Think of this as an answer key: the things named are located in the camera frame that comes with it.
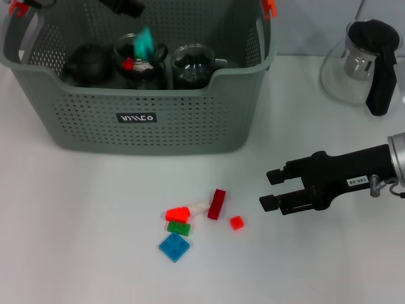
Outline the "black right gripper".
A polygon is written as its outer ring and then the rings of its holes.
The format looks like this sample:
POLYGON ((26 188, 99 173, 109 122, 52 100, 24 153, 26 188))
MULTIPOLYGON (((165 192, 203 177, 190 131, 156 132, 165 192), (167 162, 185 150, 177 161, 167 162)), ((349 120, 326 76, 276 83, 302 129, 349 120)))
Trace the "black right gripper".
POLYGON ((304 189, 259 198, 265 212, 280 210, 288 215, 307 210, 325 210, 338 196, 370 188, 371 176, 381 181, 393 177, 389 146, 384 144, 340 156, 315 152, 305 161, 288 161, 283 169, 271 170, 266 177, 272 186, 301 177, 304 189))

